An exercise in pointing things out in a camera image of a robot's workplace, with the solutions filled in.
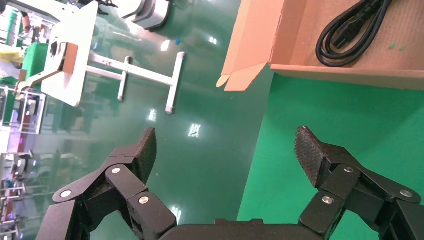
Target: cardboard flap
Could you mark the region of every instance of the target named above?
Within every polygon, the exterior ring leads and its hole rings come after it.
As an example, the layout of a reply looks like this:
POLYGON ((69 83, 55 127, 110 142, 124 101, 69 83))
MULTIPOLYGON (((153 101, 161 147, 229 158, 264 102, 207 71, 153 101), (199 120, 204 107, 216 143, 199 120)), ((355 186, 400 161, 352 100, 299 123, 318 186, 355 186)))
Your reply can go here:
POLYGON ((228 81, 229 78, 230 78, 230 75, 222 75, 219 78, 218 82, 216 82, 216 87, 217 88, 222 87, 228 81))
POLYGON ((248 20, 249 8, 251 1, 241 1, 240 8, 238 9, 237 19, 235 20, 234 28, 232 30, 231 41, 229 42, 228 52, 226 54, 224 67, 221 75, 231 75, 236 65, 238 52, 240 49, 240 42, 243 38, 246 22, 248 20))
POLYGON ((255 80, 259 73, 267 65, 267 62, 235 71, 229 77, 225 86, 226 92, 245 91, 255 80))
POLYGON ((219 88, 245 91, 270 61, 284 0, 242 0, 219 88))

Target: cardboard box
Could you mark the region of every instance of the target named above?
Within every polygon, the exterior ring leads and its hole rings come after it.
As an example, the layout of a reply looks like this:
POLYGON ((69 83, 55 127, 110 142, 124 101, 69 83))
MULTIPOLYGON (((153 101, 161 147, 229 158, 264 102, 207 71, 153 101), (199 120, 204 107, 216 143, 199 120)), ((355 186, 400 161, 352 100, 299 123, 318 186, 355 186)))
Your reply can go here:
POLYGON ((216 86, 245 91, 270 64, 288 77, 424 90, 423 0, 394 0, 355 64, 334 68, 318 61, 315 48, 323 29, 358 1, 242 0, 216 86))

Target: textured fingertip pad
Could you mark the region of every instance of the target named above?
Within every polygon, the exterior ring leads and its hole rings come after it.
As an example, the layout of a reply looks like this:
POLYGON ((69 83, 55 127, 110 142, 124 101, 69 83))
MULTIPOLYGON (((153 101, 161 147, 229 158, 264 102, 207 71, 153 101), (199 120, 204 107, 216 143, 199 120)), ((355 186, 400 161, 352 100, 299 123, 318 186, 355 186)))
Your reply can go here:
POLYGON ((153 127, 146 128, 136 143, 135 165, 136 176, 146 184, 156 161, 157 142, 153 127))
POLYGON ((294 153, 314 188, 318 187, 320 169, 325 157, 321 142, 306 126, 297 129, 294 153))

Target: green table surface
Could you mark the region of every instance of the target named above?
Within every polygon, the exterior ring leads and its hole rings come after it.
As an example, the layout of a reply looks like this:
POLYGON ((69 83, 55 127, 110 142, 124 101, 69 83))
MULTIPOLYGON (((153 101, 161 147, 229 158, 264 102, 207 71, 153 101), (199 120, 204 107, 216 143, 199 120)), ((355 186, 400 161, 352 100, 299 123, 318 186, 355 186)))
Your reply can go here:
MULTIPOLYGON (((294 152, 308 126, 323 142, 345 147, 366 168, 424 196, 424 91, 377 88, 275 75, 238 220, 297 224, 317 192, 294 152)), ((376 240, 346 212, 335 240, 376 240)))

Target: green floor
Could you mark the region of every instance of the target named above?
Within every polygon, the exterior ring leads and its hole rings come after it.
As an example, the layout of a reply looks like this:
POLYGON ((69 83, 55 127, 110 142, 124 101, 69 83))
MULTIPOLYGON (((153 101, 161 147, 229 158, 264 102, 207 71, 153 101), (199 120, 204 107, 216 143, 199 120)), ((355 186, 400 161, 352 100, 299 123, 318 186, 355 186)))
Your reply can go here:
MULTIPOLYGON (((365 167, 424 196, 424 92, 286 78, 272 82, 238 220, 298 222, 316 190, 294 153, 297 127, 345 147, 365 167)), ((336 240, 375 240, 351 212, 336 240)))
MULTIPOLYGON (((56 153, 51 190, 94 171, 115 147, 134 143, 152 126, 158 154, 147 185, 179 216, 179 224, 236 220, 273 78, 267 69, 246 92, 216 88, 239 6, 240 0, 176 0, 166 26, 140 37, 116 18, 112 24, 97 19, 92 47, 102 56, 134 56, 137 66, 171 76, 177 53, 186 52, 175 113, 165 113, 168 87, 134 76, 124 103, 117 100, 117 81, 93 75, 86 78, 79 107, 50 98, 33 151, 56 153), (167 40, 168 50, 161 51, 167 40)), ((113 214, 91 239, 135 237, 113 214)))

